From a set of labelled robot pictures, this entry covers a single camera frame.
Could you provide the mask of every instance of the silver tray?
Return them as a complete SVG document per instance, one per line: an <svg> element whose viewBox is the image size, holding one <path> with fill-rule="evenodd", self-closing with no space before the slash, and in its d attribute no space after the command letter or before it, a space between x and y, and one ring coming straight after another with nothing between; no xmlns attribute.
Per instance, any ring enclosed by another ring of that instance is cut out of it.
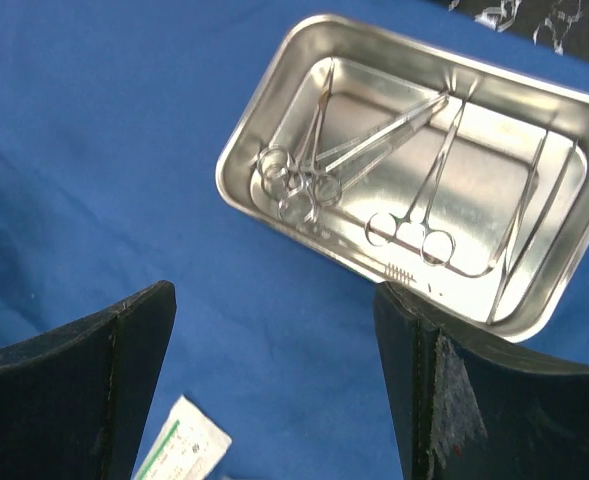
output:
<svg viewBox="0 0 589 480"><path fill-rule="evenodd" d="M352 182L338 204L295 225L281 220L278 203L265 194L257 159L270 145L300 146L330 65L322 151L439 92L448 90L449 102ZM451 259L426 262L420 240L403 232L373 245L368 222L377 213L407 212L464 100L429 215L431 228L456 239ZM216 182L229 205L345 267L374 282L403 283L443 310L518 342L547 323L589 243L589 96L374 26L314 16L294 27L277 51L220 156Z"/></svg>

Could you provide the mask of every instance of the blue cloth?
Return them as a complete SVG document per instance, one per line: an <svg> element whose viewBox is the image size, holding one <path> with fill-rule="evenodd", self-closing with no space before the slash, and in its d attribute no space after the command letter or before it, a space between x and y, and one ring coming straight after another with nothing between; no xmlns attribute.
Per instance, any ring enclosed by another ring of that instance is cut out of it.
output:
<svg viewBox="0 0 589 480"><path fill-rule="evenodd" d="M285 33L325 11L589 92L589 65L420 1L0 0L0 347L174 282L139 462L185 394L234 439L217 474L400 477L373 285L214 182ZM589 250L527 345L589 362Z"/></svg>

